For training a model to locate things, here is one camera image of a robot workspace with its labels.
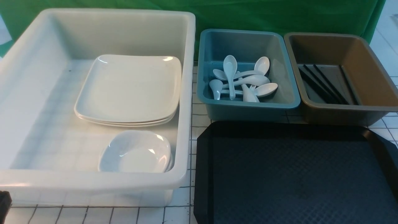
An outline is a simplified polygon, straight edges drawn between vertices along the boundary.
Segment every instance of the stack of plates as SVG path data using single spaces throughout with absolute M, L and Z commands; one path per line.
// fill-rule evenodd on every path
M 82 87 L 75 113 L 96 124 L 146 127 L 169 122 L 178 107 L 176 57 L 102 55 Z

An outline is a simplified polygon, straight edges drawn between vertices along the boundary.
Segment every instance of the white spoon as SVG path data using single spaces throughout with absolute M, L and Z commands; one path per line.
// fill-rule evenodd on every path
M 264 84 L 270 83 L 269 79 L 265 76 L 262 75 L 251 75 L 248 77 L 245 77 L 241 80 L 235 81 L 232 83 L 233 86 L 240 86 L 242 84 L 251 84 L 251 85 L 255 85 L 255 86 L 261 86 Z M 222 85 L 222 88 L 228 88 L 230 85 L 228 84 L 224 84 Z
M 235 86 L 234 86 L 234 76 L 236 70 L 238 69 L 238 63 L 236 59 L 232 55 L 228 55 L 224 59 L 224 63 L 222 64 L 224 67 L 225 77 L 228 80 L 229 86 L 229 98 L 230 100 L 235 99 Z
M 227 79 L 225 77 L 225 73 L 223 71 L 221 71 L 220 69 L 213 69 L 213 73 L 216 76 L 216 78 L 218 78 L 219 80 L 227 81 Z M 236 73 L 234 76 L 234 79 L 246 77 L 249 75 L 261 75 L 261 74 L 262 73 L 260 71 L 255 71 L 255 70 L 245 71 L 245 72 L 241 72 L 241 73 Z
M 260 102 L 256 95 L 249 89 L 246 84 L 241 85 L 242 90 L 243 90 L 243 101 L 244 102 Z
M 212 81 L 209 82 L 209 86 L 213 91 L 213 98 L 215 100 L 220 100 L 222 85 L 223 83 L 218 79 L 213 79 Z
M 253 90 L 254 94 L 256 94 L 257 97 L 264 97 L 268 96 L 271 93 L 273 93 L 276 89 L 278 88 L 278 84 L 276 83 L 267 83 L 264 85 L 261 85 Z
M 266 73 L 269 70 L 270 62 L 269 58 L 267 57 L 261 57 L 257 60 L 257 62 L 254 65 L 254 70 L 258 71 L 261 73 L 261 75 L 266 75 Z M 250 86 L 250 89 L 253 90 L 255 88 L 254 85 Z
M 268 96 L 271 93 L 273 93 L 276 89 L 278 88 L 278 84 L 276 83 L 267 83 L 262 86 L 257 87 L 256 89 L 253 90 L 253 93 L 257 97 L 264 97 Z M 235 90 L 236 95 L 243 95 L 243 91 L 240 90 Z M 229 90 L 223 89 L 221 91 L 221 94 L 229 94 Z

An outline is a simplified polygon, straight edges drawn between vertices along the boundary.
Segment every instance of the black chopstick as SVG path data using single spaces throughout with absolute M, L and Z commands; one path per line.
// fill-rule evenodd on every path
M 328 85 L 332 88 L 332 90 L 337 94 L 339 99 L 343 101 L 344 104 L 350 104 L 345 97 L 336 89 L 336 87 L 329 81 L 329 79 L 325 76 L 325 74 L 318 68 L 317 65 L 314 65 L 316 71 L 322 76 L 322 78 L 328 83 Z
M 336 100 L 320 87 L 311 77 L 299 68 L 301 78 L 322 98 L 327 104 L 335 104 Z
M 353 89 L 351 88 L 350 81 L 348 80 L 347 74 L 345 73 L 345 69 L 341 65 L 339 65 L 339 68 L 340 68 L 341 74 L 343 76 L 344 82 L 347 85 L 347 89 L 348 89 L 349 93 L 351 94 L 351 97 L 354 101 L 354 104 L 359 105 L 358 98 L 355 95 L 355 92 L 353 91 Z
M 340 99 L 333 93 L 332 90 L 329 89 L 329 87 L 327 87 L 322 80 L 320 80 L 312 71 L 310 68 L 308 68 L 306 65 L 303 65 L 303 67 L 312 75 L 312 77 L 319 83 L 320 86 L 322 86 L 323 89 L 325 89 L 325 91 L 332 96 L 333 98 L 335 98 L 337 100 L 338 104 L 342 104 L 342 102 L 340 101 Z

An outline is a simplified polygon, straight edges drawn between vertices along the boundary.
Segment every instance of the teal bin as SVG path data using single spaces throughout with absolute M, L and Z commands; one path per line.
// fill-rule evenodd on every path
M 270 69 L 267 74 L 278 89 L 271 95 L 259 98 L 260 103 L 243 102 L 242 96 L 229 100 L 222 95 L 214 100 L 209 82 L 215 79 L 213 69 L 222 68 L 227 55 L 233 55 L 238 62 L 238 71 L 254 69 L 256 61 L 267 56 Z M 206 105 L 212 120 L 254 120 L 278 121 L 286 110 L 299 106 L 300 95 L 290 64 L 283 38 L 271 32 L 244 31 L 228 29 L 207 29 L 201 33 L 197 96 Z

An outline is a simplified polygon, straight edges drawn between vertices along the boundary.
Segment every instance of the green cloth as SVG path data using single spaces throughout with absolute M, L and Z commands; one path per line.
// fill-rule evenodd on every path
M 0 45 L 0 57 L 4 57 L 4 55 L 7 53 L 7 51 L 12 47 L 14 44 L 14 41 L 8 41 L 7 43 L 1 44 Z
M 347 33 L 370 42 L 385 0 L 0 0 L 14 40 L 47 8 L 134 8 L 196 15 L 196 52 L 204 29 Z

